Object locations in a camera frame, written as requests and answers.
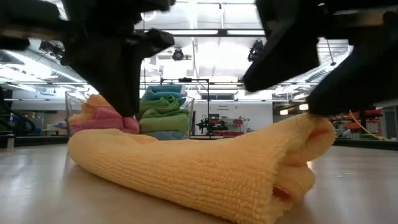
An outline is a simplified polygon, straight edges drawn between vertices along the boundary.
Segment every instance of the blue towel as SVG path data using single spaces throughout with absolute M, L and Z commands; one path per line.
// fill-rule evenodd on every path
M 185 136 L 180 131 L 154 131 L 154 132 L 148 132 L 148 133 L 143 133 L 143 134 L 152 136 L 160 141 L 188 139 L 187 136 Z
M 185 103 L 185 95 L 181 93 L 181 85 L 157 85 L 148 86 L 142 96 L 142 100 L 159 100 L 161 97 L 174 96 L 179 99 L 180 106 Z

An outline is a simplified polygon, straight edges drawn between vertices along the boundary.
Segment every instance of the towel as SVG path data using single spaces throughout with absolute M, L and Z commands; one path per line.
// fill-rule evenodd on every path
M 181 93 L 181 85 L 157 85 L 148 86 L 141 99 L 143 100 L 159 100 L 162 97 L 174 96 L 181 99 L 185 95 Z
M 125 133 L 138 134 L 139 125 L 135 119 L 123 118 L 118 112 L 97 108 L 94 119 L 75 121 L 71 124 L 72 134 L 86 129 L 119 129 Z
M 109 128 L 125 133 L 139 133 L 138 122 L 133 118 L 123 118 L 101 95 L 91 95 L 81 105 L 81 112 L 82 114 L 74 115 L 68 120 L 71 135 L 86 129 Z
M 178 114 L 163 118 L 142 118 L 139 120 L 141 132 L 180 131 L 187 133 L 190 129 L 190 119 L 187 114 Z
M 161 97 L 159 100 L 141 100 L 136 118 L 140 120 L 142 115 L 149 109 L 156 109 L 160 113 L 166 113 L 180 109 L 180 103 L 174 96 Z
M 151 108 L 147 111 L 144 112 L 142 115 L 142 118 L 164 118 L 168 116 L 176 116 L 176 115 L 189 115 L 189 110 L 187 109 L 177 109 L 177 110 L 172 110 L 172 111 L 166 111 L 164 113 L 161 113 L 160 110 Z
M 148 136 L 152 136 L 160 141 L 165 140 L 183 140 L 188 138 L 188 136 L 180 131 L 154 131 L 143 133 Z
M 88 97 L 87 102 L 81 105 L 81 112 L 83 114 L 93 114 L 99 107 L 107 108 L 109 110 L 116 111 L 103 96 L 92 94 Z
M 127 188 L 238 224 L 271 224 L 311 189 L 307 162 L 334 140 L 329 121 L 301 114 L 215 141 L 86 130 L 68 151 L 88 172 Z

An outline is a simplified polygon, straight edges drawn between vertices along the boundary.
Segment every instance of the pink towel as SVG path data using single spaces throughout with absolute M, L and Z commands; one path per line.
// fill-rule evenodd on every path
M 86 129 L 119 129 L 125 133 L 138 134 L 139 124 L 135 119 L 123 118 L 119 113 L 107 108 L 97 108 L 94 119 L 76 121 L 71 124 L 72 135 Z

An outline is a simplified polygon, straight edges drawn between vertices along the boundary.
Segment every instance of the black cable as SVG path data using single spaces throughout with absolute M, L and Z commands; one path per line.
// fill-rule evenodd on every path
M 3 105 L 3 107 L 6 109 L 6 111 L 8 113 L 12 113 L 15 116 L 17 116 L 19 119 L 26 121 L 26 123 L 28 123 L 30 125 L 30 129 L 29 130 L 19 129 L 19 128 L 14 127 L 11 124 L 5 122 L 2 119 L 0 119 L 0 124 L 2 124 L 3 126 L 5 126 L 6 128 L 8 128 L 8 129 L 10 129 L 12 131 L 19 131 L 19 132 L 22 132 L 22 133 L 31 133 L 31 132 L 36 130 L 36 125 L 31 120 L 29 120 L 28 118 L 25 118 L 24 116 L 20 115 L 19 113 L 15 112 L 10 107 L 8 107 L 6 101 L 4 100 L 4 95 L 2 93 L 2 90 L 0 90 L 0 104 Z

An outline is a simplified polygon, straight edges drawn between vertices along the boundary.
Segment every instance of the stack of towels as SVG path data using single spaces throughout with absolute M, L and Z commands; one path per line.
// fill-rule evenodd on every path
M 180 140 L 188 136 L 190 111 L 180 108 L 186 100 L 181 91 L 181 85 L 147 88 L 136 115 L 142 134 L 158 140 Z
M 68 120 L 71 135 L 86 129 L 118 129 L 139 134 L 139 124 L 133 118 L 123 118 L 101 95 L 91 95 L 81 105 L 81 114 Z

